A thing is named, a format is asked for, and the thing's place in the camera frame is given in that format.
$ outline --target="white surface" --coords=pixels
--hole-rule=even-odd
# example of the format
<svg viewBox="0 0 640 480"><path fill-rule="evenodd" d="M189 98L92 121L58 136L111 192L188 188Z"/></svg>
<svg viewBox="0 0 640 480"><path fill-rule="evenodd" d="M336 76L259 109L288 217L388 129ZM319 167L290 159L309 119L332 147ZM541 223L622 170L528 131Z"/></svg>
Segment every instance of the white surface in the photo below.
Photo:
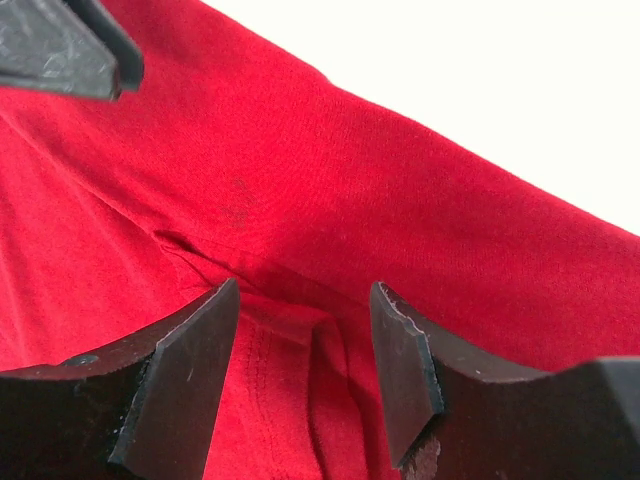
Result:
<svg viewBox="0 0 640 480"><path fill-rule="evenodd" d="M639 0L206 0L336 85L640 234Z"/></svg>

